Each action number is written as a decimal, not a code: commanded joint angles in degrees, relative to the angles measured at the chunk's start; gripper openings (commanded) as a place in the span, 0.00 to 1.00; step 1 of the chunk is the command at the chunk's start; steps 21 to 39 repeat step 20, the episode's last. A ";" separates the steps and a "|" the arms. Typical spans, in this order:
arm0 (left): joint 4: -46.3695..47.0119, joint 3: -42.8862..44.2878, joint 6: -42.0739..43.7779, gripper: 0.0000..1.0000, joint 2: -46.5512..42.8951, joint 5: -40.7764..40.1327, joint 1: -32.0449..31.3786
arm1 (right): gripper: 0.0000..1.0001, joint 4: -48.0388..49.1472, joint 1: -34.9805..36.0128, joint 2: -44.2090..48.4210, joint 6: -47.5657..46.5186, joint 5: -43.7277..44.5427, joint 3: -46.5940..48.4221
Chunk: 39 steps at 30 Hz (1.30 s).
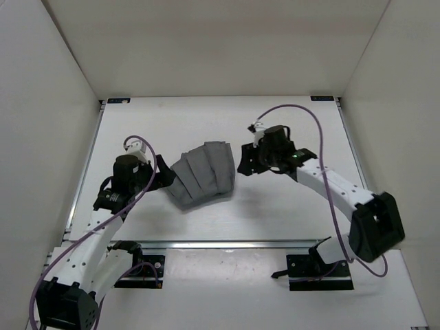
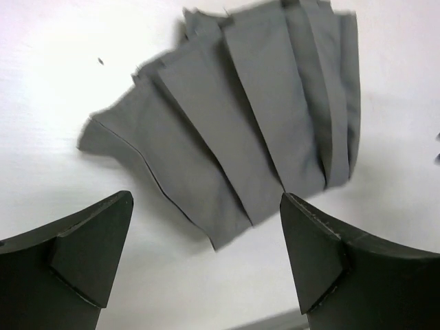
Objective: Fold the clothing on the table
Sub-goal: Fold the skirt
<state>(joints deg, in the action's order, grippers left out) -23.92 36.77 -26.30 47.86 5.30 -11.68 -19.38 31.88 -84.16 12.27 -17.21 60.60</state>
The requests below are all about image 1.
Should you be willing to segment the grey pleated skirt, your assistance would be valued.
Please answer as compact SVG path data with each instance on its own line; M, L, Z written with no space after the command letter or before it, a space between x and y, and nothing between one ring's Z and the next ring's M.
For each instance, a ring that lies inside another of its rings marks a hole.
M166 188L166 194L182 211L209 205L233 194L236 169L228 142L204 142L182 153L171 169L176 178Z

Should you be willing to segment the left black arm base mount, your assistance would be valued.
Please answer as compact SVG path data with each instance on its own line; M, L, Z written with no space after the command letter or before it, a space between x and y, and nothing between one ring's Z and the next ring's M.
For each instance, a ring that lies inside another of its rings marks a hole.
M119 279L114 287L124 289L161 289L166 257L163 254L145 254L140 243L117 241L107 251L125 251L132 256L132 269Z

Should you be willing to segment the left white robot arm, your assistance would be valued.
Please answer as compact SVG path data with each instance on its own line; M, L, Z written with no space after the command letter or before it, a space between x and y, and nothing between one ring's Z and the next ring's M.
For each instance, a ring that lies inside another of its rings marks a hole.
M102 300L124 274L135 274L144 265L135 241L111 243L140 198L170 186L176 174L161 155L152 162L142 152L118 156L113 174L100 185L83 236L62 252L44 272L33 292L30 312L55 329L95 329Z

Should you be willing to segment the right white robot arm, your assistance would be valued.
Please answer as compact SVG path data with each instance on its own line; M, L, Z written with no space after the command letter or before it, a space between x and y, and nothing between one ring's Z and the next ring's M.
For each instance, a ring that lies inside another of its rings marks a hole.
M320 163L306 148L297 149L288 126L249 126L254 140L241 147L238 173L250 176L271 171L287 175L324 197L351 223L349 233L330 237L310 248L308 266L316 275L326 274L344 259L371 263L405 239L405 232L391 194L375 194L356 186Z

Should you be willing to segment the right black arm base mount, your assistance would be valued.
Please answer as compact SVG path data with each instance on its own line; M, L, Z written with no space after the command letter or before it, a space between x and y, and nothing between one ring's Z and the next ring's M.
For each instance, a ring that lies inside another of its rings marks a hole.
M309 248L307 254L288 254L287 269L274 272L271 278L288 277L290 291L346 291L354 290L346 261L326 264L318 256L318 247L327 237Z

